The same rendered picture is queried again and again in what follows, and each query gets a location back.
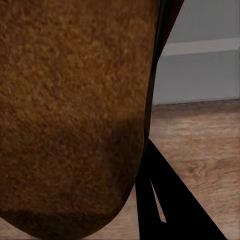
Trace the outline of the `sandal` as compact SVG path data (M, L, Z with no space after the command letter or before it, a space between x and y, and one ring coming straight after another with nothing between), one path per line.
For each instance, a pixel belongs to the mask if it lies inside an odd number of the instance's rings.
M81 240L125 206L185 0L0 0L0 217Z

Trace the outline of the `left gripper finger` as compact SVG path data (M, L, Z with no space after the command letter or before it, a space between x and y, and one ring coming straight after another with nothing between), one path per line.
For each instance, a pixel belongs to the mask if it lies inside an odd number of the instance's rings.
M152 185L166 222L160 219ZM135 190L140 240L227 240L150 139Z

